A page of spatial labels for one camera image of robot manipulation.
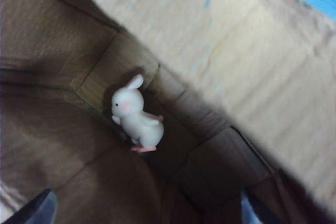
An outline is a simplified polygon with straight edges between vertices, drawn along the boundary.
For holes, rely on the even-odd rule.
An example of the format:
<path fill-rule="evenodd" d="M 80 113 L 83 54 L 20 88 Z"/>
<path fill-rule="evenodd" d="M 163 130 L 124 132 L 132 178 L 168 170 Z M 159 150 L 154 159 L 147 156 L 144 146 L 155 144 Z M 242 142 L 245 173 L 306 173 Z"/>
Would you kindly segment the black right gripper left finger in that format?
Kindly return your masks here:
<path fill-rule="evenodd" d="M 47 188 L 26 205 L 21 207 L 3 223 L 55 223 L 57 214 L 57 196 Z"/>

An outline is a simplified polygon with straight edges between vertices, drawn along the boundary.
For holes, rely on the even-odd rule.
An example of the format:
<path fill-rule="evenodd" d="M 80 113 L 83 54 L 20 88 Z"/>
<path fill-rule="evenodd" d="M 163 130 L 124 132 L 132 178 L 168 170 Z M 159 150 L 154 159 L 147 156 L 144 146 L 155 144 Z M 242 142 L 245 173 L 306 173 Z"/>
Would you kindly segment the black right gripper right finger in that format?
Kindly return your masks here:
<path fill-rule="evenodd" d="M 281 223 L 280 218 L 250 191 L 241 191 L 242 223 Z"/>

